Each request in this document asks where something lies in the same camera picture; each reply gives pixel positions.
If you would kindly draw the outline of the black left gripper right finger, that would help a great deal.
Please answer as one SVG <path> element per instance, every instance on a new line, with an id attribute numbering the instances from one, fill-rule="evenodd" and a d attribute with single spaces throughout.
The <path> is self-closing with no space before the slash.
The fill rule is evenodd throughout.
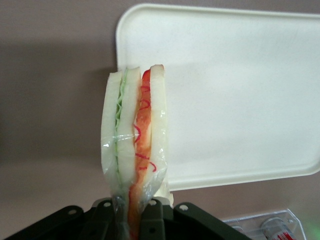
<path id="1" fill-rule="evenodd" d="M 170 200 L 154 197 L 146 205 L 140 220 L 139 240 L 165 240 L 165 219 L 172 214 Z"/>

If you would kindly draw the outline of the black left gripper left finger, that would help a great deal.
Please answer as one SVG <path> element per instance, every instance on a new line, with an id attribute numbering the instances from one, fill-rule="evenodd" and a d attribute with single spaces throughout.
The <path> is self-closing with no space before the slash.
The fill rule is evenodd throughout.
<path id="1" fill-rule="evenodd" d="M 88 214 L 87 222 L 81 230 L 82 240 L 118 240 L 116 214 L 112 198 L 96 200 Z"/>

